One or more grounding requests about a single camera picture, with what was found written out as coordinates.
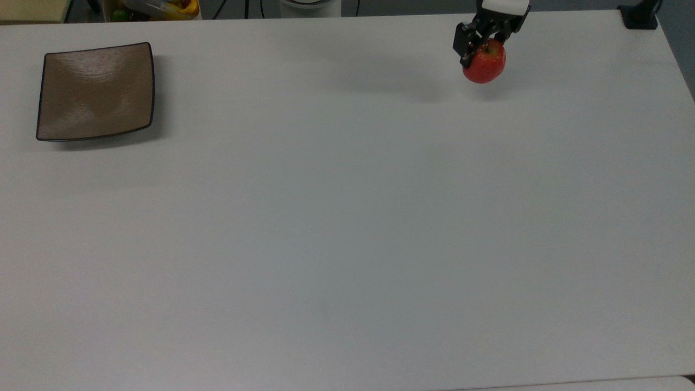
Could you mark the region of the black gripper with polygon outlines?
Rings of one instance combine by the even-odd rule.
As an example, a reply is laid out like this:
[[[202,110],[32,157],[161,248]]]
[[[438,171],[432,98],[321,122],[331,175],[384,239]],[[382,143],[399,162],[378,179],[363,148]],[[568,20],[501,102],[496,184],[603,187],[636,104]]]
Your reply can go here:
[[[476,2],[476,15],[469,24],[455,27],[453,50],[460,57],[463,69],[469,69],[482,36],[504,44],[512,34],[518,33],[531,9],[530,2]]]

